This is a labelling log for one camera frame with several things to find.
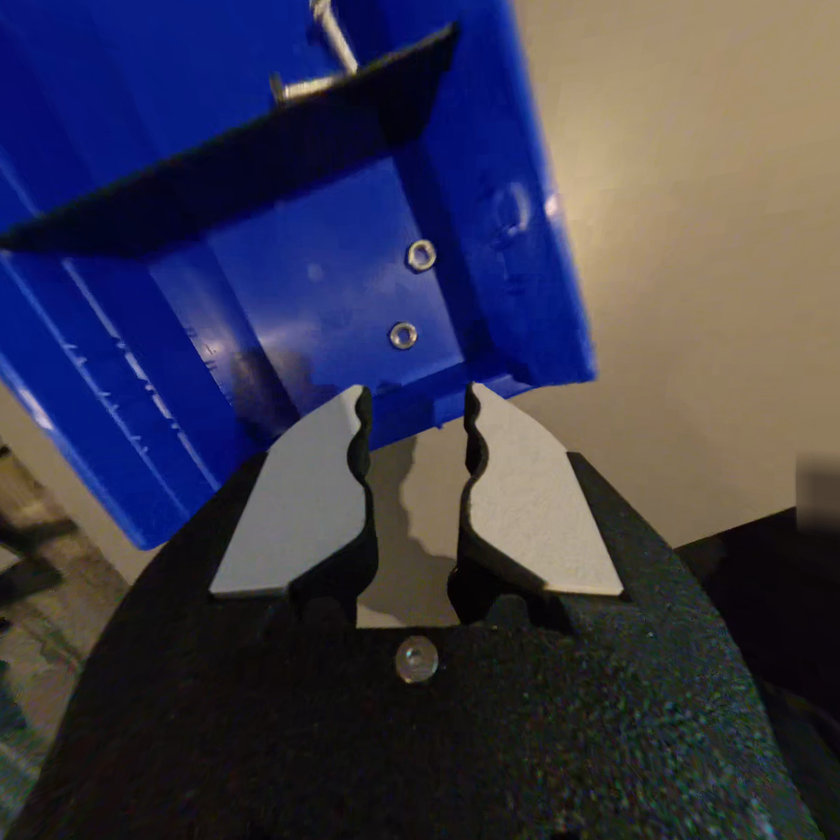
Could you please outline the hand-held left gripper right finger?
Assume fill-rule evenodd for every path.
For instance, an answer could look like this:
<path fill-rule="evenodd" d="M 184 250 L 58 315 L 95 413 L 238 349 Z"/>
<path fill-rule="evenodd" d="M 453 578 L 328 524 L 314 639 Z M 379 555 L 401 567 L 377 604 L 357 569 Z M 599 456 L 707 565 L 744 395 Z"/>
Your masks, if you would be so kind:
<path fill-rule="evenodd" d="M 540 595 L 621 595 L 624 585 L 559 439 L 480 383 L 465 393 L 464 422 L 469 477 L 458 562 Z"/>

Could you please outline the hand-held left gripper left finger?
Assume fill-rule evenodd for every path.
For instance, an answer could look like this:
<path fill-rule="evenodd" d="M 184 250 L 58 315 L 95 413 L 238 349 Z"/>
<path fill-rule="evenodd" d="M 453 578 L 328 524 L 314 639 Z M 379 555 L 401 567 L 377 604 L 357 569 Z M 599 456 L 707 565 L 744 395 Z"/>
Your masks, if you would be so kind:
<path fill-rule="evenodd" d="M 377 572 L 372 394 L 352 385 L 270 447 L 209 592 L 356 601 Z"/>

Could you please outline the large blue plastic bin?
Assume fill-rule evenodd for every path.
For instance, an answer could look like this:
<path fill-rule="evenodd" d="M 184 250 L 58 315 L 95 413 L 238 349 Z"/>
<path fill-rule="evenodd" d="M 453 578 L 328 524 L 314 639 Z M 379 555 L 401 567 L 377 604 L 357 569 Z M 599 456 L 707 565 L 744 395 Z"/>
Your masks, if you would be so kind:
<path fill-rule="evenodd" d="M 310 2 L 2 2 L 2 383 L 142 550 L 351 385 L 382 447 L 595 378 L 512 2 L 332 9 L 278 107 Z"/>

